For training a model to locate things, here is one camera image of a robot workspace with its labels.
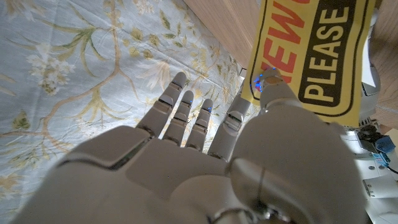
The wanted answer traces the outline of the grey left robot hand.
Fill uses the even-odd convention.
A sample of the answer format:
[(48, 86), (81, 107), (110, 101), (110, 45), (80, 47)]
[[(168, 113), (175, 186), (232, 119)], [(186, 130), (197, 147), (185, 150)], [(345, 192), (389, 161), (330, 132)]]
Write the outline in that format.
[(370, 117), (376, 112), (376, 104), (378, 94), (381, 89), (381, 81), (375, 66), (371, 63), (369, 57), (369, 42), (373, 27), (376, 24), (378, 17), (378, 9), (374, 8), (371, 17), (368, 36), (363, 47), (363, 62), (362, 62), (362, 95), (361, 95), (361, 109), (359, 114), (359, 125), (366, 126), (371, 122)]

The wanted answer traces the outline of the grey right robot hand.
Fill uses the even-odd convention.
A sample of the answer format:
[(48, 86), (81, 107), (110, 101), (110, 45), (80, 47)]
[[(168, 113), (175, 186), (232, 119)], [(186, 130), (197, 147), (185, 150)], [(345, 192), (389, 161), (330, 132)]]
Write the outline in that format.
[(14, 223), (364, 223), (344, 129), (304, 109), (278, 69), (256, 79), (261, 111), (236, 97), (207, 153), (212, 101), (187, 142), (193, 94), (178, 73), (136, 127), (87, 140), (48, 172)]

